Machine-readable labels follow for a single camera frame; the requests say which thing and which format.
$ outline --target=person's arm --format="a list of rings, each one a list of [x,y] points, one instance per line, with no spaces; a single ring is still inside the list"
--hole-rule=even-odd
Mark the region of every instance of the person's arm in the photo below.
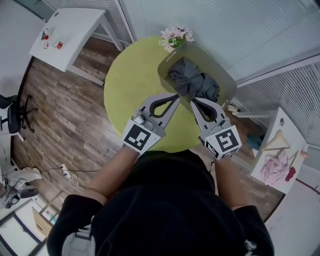
[[[122,147],[91,180],[82,195],[104,205],[126,180],[138,156],[134,150]]]
[[[240,182],[235,164],[230,158],[214,163],[216,183],[219,196],[232,209],[248,206],[248,196]]]

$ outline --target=white cable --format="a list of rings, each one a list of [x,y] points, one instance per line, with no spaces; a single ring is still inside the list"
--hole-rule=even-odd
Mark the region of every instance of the white cable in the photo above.
[[[70,186],[73,188],[80,188],[82,190],[85,190],[83,187],[79,186],[78,177],[75,174],[72,174],[71,178],[69,179],[69,183],[70,183]]]

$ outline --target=pink fabric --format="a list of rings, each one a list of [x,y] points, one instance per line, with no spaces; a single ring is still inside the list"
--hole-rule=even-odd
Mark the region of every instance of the pink fabric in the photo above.
[[[266,156],[260,173],[265,185],[281,184],[289,173],[288,155],[285,150],[281,150],[277,157]]]

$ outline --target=chair leg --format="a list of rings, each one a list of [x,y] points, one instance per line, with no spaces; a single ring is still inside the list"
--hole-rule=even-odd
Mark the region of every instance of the chair leg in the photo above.
[[[24,120],[25,120],[25,122],[26,122],[26,125],[29,127],[30,131],[31,131],[32,133],[34,133],[34,132],[35,132],[35,129],[32,129],[32,128],[31,128],[31,126],[30,126],[30,123],[29,123],[29,120],[28,120],[28,117],[27,117],[27,116],[25,116]]]
[[[25,138],[21,136],[20,132],[16,132],[16,133],[11,134],[11,136],[14,136],[14,135],[17,135],[22,142],[25,140]]]
[[[34,132],[35,132],[35,129],[33,129],[33,128],[30,126],[30,122],[29,122],[29,119],[28,119],[28,114],[30,114],[31,112],[34,112],[34,111],[38,111],[38,108],[33,108],[33,109],[27,111],[29,99],[32,99],[32,96],[31,96],[31,95],[28,95],[28,96],[26,97],[26,101],[25,101],[25,104],[24,104],[24,106],[23,106],[23,111],[22,111],[22,113],[21,113],[21,115],[22,115],[21,127],[22,127],[23,129],[25,129],[26,127],[24,126],[24,124],[25,124],[25,122],[26,122],[26,125],[28,126],[28,128],[30,129],[30,131],[31,131],[32,133],[34,133]]]

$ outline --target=pink flower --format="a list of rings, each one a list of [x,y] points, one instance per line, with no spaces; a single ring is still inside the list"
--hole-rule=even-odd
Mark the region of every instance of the pink flower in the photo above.
[[[172,46],[174,46],[175,44],[173,42],[168,42],[167,40],[161,40],[159,41],[159,43],[164,46],[164,49],[171,53],[174,49],[172,48]]]
[[[162,35],[161,37],[164,40],[169,40],[169,39],[174,38],[174,33],[169,28],[166,28],[164,31],[161,31],[161,35]]]
[[[187,34],[192,34],[192,31],[186,26],[184,29],[183,29]]]
[[[173,35],[175,38],[183,38],[185,33],[185,31],[181,31],[180,29],[175,29],[173,31]]]
[[[178,30],[179,28],[177,26],[171,26],[169,25],[169,30],[174,31],[174,30]]]
[[[191,33],[187,33],[185,36],[185,40],[189,41],[189,42],[193,42],[194,38],[192,37]]]

